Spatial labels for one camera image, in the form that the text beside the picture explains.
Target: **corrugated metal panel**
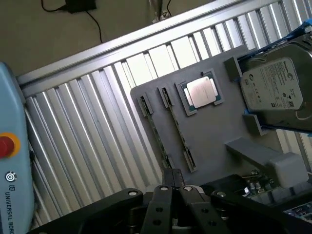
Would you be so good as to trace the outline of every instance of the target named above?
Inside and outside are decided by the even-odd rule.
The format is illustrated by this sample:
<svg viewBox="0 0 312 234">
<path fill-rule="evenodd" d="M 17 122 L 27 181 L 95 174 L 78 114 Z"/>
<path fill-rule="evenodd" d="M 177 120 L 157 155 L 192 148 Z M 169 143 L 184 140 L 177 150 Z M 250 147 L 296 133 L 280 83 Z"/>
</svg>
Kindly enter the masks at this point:
<svg viewBox="0 0 312 234">
<path fill-rule="evenodd" d="M 130 97 L 130 90 L 200 60 L 245 44 L 262 47 L 311 15 L 310 1 L 217 0 L 210 12 L 192 14 L 171 27 L 153 25 L 113 51 L 96 51 L 84 63 L 40 69 L 21 81 L 27 97 L 39 226 L 126 187 L 144 191 L 161 171 Z M 181 18 L 169 19 L 172 22 Z M 278 131 L 283 150 L 311 156 L 305 135 Z"/>
</svg>

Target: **red emergency stop button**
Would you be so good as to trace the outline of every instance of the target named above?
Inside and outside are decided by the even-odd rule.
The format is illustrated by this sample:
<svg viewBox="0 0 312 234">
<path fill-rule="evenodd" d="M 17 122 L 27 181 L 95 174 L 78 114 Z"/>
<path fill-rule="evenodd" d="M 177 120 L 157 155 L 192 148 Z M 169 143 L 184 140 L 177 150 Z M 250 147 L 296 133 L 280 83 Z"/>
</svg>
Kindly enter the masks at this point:
<svg viewBox="0 0 312 234">
<path fill-rule="evenodd" d="M 14 152 L 14 141 L 7 136 L 0 136 L 0 158 L 8 157 Z"/>
</svg>

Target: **power adapter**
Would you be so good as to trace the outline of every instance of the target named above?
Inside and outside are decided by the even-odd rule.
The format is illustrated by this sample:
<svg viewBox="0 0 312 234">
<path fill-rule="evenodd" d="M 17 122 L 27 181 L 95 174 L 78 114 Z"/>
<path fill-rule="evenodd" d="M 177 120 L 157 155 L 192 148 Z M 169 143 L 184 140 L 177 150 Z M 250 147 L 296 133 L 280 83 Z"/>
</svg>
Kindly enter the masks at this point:
<svg viewBox="0 0 312 234">
<path fill-rule="evenodd" d="M 69 13 L 96 10 L 96 0 L 65 0 L 65 10 Z"/>
</svg>

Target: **black cable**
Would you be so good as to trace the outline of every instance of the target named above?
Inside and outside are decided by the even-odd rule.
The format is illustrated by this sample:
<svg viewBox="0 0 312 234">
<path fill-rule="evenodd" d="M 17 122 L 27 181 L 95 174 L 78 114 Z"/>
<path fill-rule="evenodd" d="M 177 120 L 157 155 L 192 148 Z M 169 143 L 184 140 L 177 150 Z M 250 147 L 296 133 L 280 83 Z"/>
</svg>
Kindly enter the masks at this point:
<svg viewBox="0 0 312 234">
<path fill-rule="evenodd" d="M 171 0 L 169 0 L 169 2 L 168 2 L 168 4 L 167 4 L 167 11 L 168 11 L 169 15 L 172 16 L 172 15 L 171 15 L 171 12 L 170 12 L 170 10 L 169 10 L 169 5 L 170 5 L 170 3 L 171 3 Z"/>
<path fill-rule="evenodd" d="M 98 24 L 98 21 L 88 12 L 86 11 L 86 13 L 93 19 L 93 21 L 97 24 L 97 27 L 98 27 L 98 33 L 99 33 L 99 39 L 101 41 L 101 43 L 103 43 L 103 40 L 102 40 L 102 31 L 101 31 L 101 27 L 99 26 Z"/>
<path fill-rule="evenodd" d="M 55 10 L 48 10 L 46 9 L 44 6 L 43 6 L 43 0 L 41 0 L 41 7 L 43 8 L 44 11 L 46 12 L 56 12 L 56 11 L 61 11 L 61 10 L 65 10 L 65 5 L 64 6 L 61 6 L 59 7 L 58 9 L 55 9 Z"/>
</svg>

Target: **floor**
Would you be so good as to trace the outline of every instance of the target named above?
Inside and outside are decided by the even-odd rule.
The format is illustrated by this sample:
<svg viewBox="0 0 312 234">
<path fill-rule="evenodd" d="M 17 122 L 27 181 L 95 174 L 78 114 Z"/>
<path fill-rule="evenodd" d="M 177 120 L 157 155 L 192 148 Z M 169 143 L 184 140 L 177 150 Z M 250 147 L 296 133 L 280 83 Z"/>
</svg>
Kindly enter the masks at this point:
<svg viewBox="0 0 312 234">
<path fill-rule="evenodd" d="M 210 1 L 172 0 L 170 11 L 174 16 Z M 44 0 L 44 5 L 56 9 L 64 0 Z M 154 18 L 149 0 L 97 0 L 97 8 L 91 14 L 104 42 L 148 26 Z M 17 76 L 100 43 L 97 25 L 86 13 L 47 13 L 40 0 L 1 0 L 0 9 L 0 61 Z"/>
</svg>

